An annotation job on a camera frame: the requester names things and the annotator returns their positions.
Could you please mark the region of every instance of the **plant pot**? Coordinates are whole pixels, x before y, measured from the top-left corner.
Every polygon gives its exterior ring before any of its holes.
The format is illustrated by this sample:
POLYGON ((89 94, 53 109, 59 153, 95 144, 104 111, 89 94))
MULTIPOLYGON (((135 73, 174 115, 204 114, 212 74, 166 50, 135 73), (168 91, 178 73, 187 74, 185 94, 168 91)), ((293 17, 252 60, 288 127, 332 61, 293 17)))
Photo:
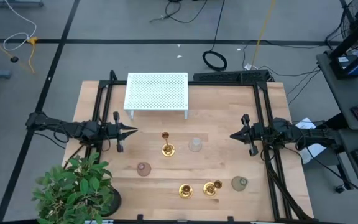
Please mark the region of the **plant pot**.
POLYGON ((104 215, 101 215, 102 217, 108 217, 112 214, 114 214, 118 208, 121 206, 121 195, 116 189, 112 190, 112 194, 114 195, 114 198, 110 204, 110 212, 106 213, 104 215))

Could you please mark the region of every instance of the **white plastic shelf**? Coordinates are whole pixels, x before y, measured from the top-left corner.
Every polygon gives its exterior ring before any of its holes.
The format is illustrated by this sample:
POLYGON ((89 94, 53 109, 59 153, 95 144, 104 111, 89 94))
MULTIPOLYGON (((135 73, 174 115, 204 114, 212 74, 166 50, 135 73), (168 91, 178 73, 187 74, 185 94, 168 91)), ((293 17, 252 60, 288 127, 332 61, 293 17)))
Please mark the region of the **white plastic shelf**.
POLYGON ((124 110, 184 111, 188 114, 187 73, 128 73, 124 110))

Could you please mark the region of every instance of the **wooden tabletop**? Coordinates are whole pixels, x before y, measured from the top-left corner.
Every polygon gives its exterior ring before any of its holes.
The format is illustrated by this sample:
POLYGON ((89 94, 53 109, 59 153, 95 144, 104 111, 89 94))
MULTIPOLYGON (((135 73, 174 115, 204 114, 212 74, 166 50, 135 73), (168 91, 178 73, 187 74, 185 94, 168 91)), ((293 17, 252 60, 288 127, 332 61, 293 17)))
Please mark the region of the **wooden tabletop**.
MULTIPOLYGON (((97 87, 98 81, 83 82, 74 121, 91 119, 97 87)), ((147 220, 227 220, 227 216, 234 216, 235 221, 273 221, 264 162, 259 154, 249 156, 248 145, 229 138, 241 129, 243 114, 249 114, 250 123, 258 120, 252 87, 189 86, 188 120, 183 119, 182 111, 136 111, 132 121, 123 110, 125 87, 113 86, 109 120, 113 121, 112 112, 118 111, 121 122, 139 131, 123 142, 123 153, 116 151, 116 141, 112 140, 110 150, 101 155, 101 160, 109 162, 107 169, 112 172, 112 185, 122 197, 120 209, 111 218, 133 220, 143 214, 147 220), (164 131, 170 133, 169 143, 176 148, 172 157, 165 157, 161 152, 164 131), (195 137, 203 142, 200 152, 188 148, 189 141, 195 137), (137 174, 140 162, 152 166, 147 177, 137 174), (231 179, 238 175, 249 180, 242 192, 231 186, 231 179), (207 197, 203 186, 214 180, 220 180, 223 187, 215 197, 207 197), (179 197, 182 184, 192 186, 192 198, 179 197)), ((283 84, 269 83, 268 92, 273 117, 290 120, 283 84)), ((262 92, 260 96, 265 108, 262 92)), ((255 143, 261 151, 260 142, 255 143)), ((64 161, 78 147, 77 140, 70 140, 64 161)), ((107 148, 108 142, 104 142, 103 149, 107 148)), ((281 155, 289 192, 313 216, 300 158, 289 150, 281 150, 281 155)), ((282 208, 280 194, 278 201, 282 208)))

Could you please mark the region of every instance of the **gold candlestick holder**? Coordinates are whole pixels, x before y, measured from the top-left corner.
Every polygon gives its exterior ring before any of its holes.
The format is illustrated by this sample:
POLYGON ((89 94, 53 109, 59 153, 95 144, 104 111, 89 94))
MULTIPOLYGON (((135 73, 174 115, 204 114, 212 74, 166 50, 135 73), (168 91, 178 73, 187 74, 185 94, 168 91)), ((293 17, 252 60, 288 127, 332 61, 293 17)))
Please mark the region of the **gold candlestick holder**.
POLYGON ((215 196, 218 192, 218 189, 222 187, 222 182, 217 180, 215 182, 208 182, 204 184, 203 191, 207 196, 215 196))
POLYGON ((189 199, 193 195, 193 188, 188 184, 183 184, 179 187, 179 196, 184 199, 189 199))
POLYGON ((161 136, 165 140, 165 144, 162 146, 162 154, 167 157, 173 156, 175 153, 175 146, 173 146, 173 144, 168 143, 169 134, 167 132, 164 132, 161 136))

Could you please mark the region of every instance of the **white cable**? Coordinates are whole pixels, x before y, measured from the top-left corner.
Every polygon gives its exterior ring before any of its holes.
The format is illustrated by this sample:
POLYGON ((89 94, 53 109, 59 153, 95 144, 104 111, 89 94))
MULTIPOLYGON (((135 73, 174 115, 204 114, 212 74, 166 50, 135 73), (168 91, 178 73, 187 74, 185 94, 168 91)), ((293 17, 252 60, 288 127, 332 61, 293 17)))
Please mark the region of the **white cable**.
POLYGON ((3 44, 4 49, 7 50, 7 51, 12 51, 12 50, 18 49, 19 47, 22 47, 22 45, 23 45, 28 39, 30 39, 30 38, 35 34, 35 31, 37 30, 37 25, 36 25, 33 21, 31 21, 31 20, 29 20, 29 19, 26 19, 26 18, 24 18, 23 16, 21 16, 19 13, 17 13, 17 12, 12 8, 12 6, 8 3, 7 0, 5 0, 5 3, 6 3, 6 4, 8 5, 8 7, 12 10, 12 12, 14 12, 16 15, 18 15, 20 18, 24 19, 25 21, 31 22, 31 23, 34 25, 34 31, 33 31, 33 33, 32 33, 31 35, 28 35, 28 34, 26 34, 25 32, 20 32, 20 33, 13 34, 12 36, 10 36, 10 37, 8 37, 8 38, 6 38, 6 39, 4 40, 4 44, 3 44), (23 43, 19 44, 17 47, 14 47, 14 48, 12 48, 12 49, 8 49, 8 48, 6 47, 6 42, 7 42, 9 39, 11 39, 11 38, 13 38, 13 37, 15 37, 15 36, 17 36, 17 35, 25 35, 25 36, 26 36, 26 39, 23 41, 23 43))

